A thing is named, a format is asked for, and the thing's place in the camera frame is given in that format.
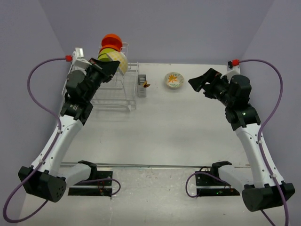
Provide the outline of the blue sun patterned bowl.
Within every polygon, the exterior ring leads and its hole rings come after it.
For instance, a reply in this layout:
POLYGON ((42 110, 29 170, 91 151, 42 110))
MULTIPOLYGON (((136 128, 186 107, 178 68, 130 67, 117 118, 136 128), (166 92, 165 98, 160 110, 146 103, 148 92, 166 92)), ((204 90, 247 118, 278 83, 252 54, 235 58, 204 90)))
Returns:
POLYGON ((106 54, 111 61, 119 61, 118 72, 124 76, 128 69, 128 59, 123 52, 113 51, 106 54))

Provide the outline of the orange flower patterned bowl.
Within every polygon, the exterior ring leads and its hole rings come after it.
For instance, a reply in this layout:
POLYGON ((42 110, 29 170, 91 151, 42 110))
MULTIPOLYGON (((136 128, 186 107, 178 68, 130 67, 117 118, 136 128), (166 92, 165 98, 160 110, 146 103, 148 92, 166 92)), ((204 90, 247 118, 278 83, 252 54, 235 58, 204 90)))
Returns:
POLYGON ((177 72, 170 72, 165 75, 164 83, 169 89, 179 89, 184 84, 184 77, 177 72))

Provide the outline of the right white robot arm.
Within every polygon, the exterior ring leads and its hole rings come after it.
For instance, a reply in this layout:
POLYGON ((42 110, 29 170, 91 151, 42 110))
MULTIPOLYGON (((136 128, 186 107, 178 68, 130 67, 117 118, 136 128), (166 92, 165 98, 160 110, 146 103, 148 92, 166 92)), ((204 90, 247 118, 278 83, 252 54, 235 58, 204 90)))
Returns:
POLYGON ((225 183, 235 188, 251 212, 284 206, 295 188, 285 182, 271 158, 260 131, 260 117, 249 104, 250 80, 237 73, 230 76, 210 68, 188 82, 196 92, 202 90, 205 97, 217 99, 225 106, 225 117, 243 146, 253 178, 244 177, 228 161, 213 163, 208 176, 215 185, 225 183))

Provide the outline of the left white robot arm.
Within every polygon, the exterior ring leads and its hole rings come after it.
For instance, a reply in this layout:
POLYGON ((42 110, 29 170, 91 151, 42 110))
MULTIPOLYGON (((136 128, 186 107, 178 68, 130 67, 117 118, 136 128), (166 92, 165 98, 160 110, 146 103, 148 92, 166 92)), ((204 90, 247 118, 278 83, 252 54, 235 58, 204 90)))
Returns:
POLYGON ((76 184, 93 185, 97 179, 96 164, 79 161, 65 175, 58 175, 62 160, 78 132, 87 122, 92 99, 102 83, 109 82, 120 62, 102 62, 94 58, 84 66, 70 72, 66 80, 66 93, 58 125, 30 167, 22 167, 18 176, 28 194, 50 202, 58 202, 66 188, 76 184))

